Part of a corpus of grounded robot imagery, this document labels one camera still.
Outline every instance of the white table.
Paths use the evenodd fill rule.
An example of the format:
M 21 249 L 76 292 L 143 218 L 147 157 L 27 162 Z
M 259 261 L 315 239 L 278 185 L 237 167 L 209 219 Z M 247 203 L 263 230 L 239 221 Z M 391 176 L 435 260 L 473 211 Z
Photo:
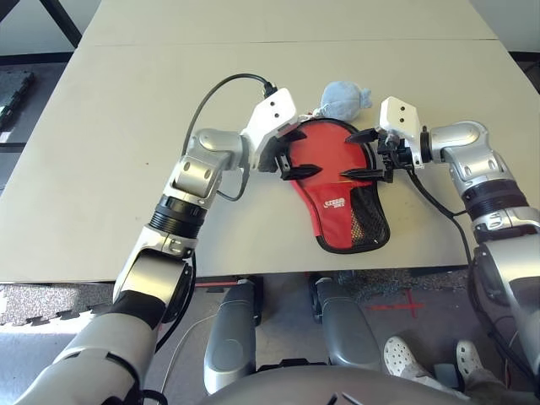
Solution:
M 354 123 L 360 128 L 373 126 L 388 95 L 416 105 L 428 127 L 480 121 L 529 203 L 540 205 L 540 97 L 497 40 L 91 44 L 100 36 L 92 27 L 102 14 L 68 64 L 0 199 L 2 281 L 115 278 L 149 221 L 198 101 L 239 71 L 289 88 L 299 111 L 317 106 L 332 80 L 370 87 L 374 108 Z M 257 84 L 231 84 L 208 105 L 200 127 L 243 128 L 259 97 Z M 462 209 L 444 165 L 420 176 L 450 209 Z M 236 190 L 237 181 L 226 176 L 224 188 Z M 380 195 L 390 241 L 377 251 L 334 255 L 317 245 L 290 184 L 278 175 L 253 175 L 239 202 L 217 198 L 208 213 L 197 248 L 199 274 L 465 262 L 456 230 L 403 173 L 381 184 Z M 473 244 L 469 221 L 460 221 Z

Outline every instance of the gray floor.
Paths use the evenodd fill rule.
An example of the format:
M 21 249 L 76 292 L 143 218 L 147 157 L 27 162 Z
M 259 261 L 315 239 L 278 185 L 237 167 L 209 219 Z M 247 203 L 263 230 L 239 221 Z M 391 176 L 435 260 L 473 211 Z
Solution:
M 313 322 L 304 274 L 265 276 L 266 304 L 263 322 L 256 330 L 257 365 L 279 363 L 281 359 L 306 358 L 327 361 L 321 325 Z M 147 388 L 160 389 L 170 357 L 187 328 L 216 312 L 224 293 L 198 289 L 185 319 L 171 340 L 156 355 L 148 373 Z M 428 369 L 434 363 L 455 363 L 454 347 L 458 339 L 473 340 L 484 362 L 499 378 L 501 360 L 494 345 L 482 331 L 469 305 L 467 294 L 458 289 L 441 291 L 413 290 L 413 301 L 424 308 L 416 310 L 372 310 L 373 305 L 406 304 L 407 296 L 397 292 L 379 295 L 360 303 L 380 347 L 394 334 L 404 337 L 418 361 Z M 54 327 L 0 327 L 0 404 L 9 404 L 24 391 L 38 373 L 62 350 L 78 326 L 68 331 L 59 321 Z M 165 390 L 172 404 L 197 403 L 206 394 L 203 386 L 203 356 L 212 321 L 193 329 L 175 362 Z M 508 324 L 507 334 L 512 327 Z M 527 389 L 517 371 L 511 370 L 514 388 Z

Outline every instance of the white crocs shoe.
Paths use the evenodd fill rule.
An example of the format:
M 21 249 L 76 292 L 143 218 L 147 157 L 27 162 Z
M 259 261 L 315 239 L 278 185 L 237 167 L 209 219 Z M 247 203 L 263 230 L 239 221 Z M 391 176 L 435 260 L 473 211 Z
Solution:
M 482 361 L 473 342 L 460 340 L 456 346 L 457 368 L 465 383 L 475 370 L 483 369 Z
M 401 377 L 406 367 L 412 375 L 425 373 L 424 368 L 414 358 L 411 349 L 398 336 L 392 336 L 386 341 L 384 358 L 390 375 Z

